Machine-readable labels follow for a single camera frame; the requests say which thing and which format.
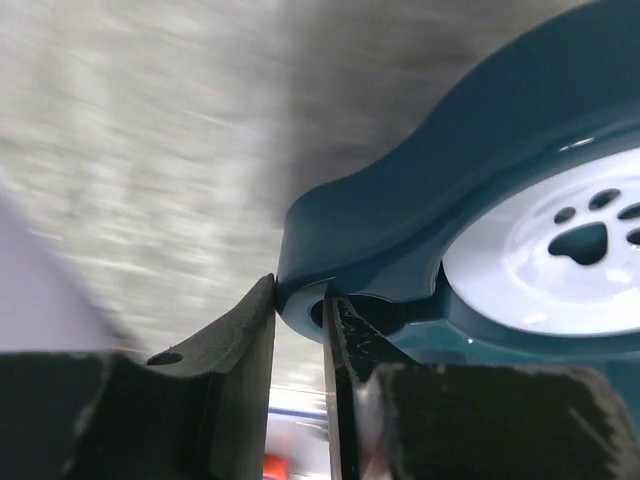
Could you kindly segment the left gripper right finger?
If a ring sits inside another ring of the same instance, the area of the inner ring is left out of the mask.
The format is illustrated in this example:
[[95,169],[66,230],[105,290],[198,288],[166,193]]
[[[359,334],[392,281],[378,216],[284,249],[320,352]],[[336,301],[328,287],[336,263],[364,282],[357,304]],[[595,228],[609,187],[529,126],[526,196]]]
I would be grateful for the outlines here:
[[421,364],[344,296],[323,301],[335,479],[635,479],[629,402],[599,372]]

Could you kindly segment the teal pet feeder stand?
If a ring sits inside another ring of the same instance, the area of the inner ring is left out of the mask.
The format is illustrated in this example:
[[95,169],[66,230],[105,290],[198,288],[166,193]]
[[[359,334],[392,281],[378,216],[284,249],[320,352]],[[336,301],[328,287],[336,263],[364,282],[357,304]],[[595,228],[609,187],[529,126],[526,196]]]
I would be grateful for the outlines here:
[[289,209],[276,306],[339,298],[415,360],[639,357],[639,5],[593,1],[465,76],[371,166]]

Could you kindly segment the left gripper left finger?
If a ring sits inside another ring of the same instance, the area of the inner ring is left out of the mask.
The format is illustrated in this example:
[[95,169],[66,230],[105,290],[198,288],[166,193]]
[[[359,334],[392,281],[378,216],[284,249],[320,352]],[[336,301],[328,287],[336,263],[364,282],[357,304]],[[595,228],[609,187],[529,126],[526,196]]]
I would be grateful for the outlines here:
[[145,363],[118,352],[1,358],[5,479],[258,479],[274,278]]

